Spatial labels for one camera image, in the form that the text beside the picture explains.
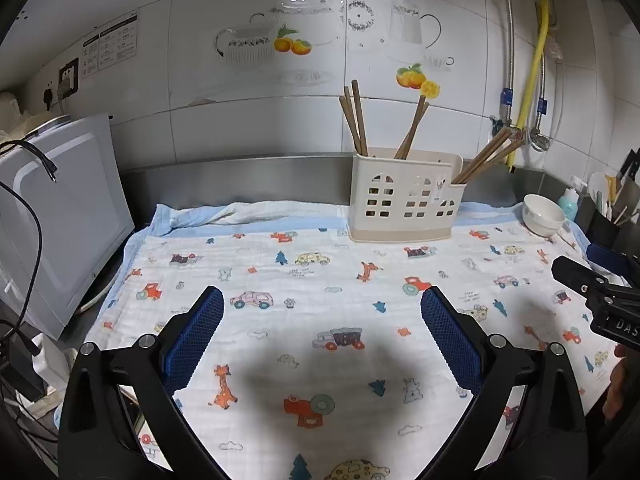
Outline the person's right hand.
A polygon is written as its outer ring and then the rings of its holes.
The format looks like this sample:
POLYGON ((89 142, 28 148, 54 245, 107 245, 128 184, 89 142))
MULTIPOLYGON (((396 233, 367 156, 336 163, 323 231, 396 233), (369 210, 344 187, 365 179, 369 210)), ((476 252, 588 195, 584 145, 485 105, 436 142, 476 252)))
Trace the person's right hand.
POLYGON ((602 408, 603 416, 607 422, 610 422, 623 407, 626 355, 627 348, 622 344, 618 344, 614 350, 614 356, 616 356, 618 362, 612 369, 610 385, 602 408))

